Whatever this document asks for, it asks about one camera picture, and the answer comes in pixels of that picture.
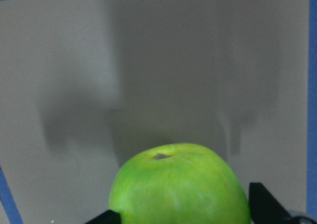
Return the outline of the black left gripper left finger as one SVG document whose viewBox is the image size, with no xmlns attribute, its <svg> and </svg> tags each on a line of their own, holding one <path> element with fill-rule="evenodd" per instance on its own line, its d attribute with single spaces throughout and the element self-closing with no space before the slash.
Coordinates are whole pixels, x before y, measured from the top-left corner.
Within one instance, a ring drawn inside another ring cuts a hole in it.
<svg viewBox="0 0 317 224">
<path fill-rule="evenodd" d="M 121 216 L 115 211 L 107 210 L 85 224 L 121 224 Z"/>
</svg>

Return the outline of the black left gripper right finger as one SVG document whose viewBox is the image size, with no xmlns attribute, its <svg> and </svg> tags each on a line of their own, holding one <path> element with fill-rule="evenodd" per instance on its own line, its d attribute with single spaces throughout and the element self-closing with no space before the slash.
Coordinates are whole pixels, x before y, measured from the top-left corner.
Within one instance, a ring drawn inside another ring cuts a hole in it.
<svg viewBox="0 0 317 224">
<path fill-rule="evenodd" d="M 297 223 L 297 219 L 292 217 L 260 182 L 249 184 L 249 205 L 255 224 Z"/>
</svg>

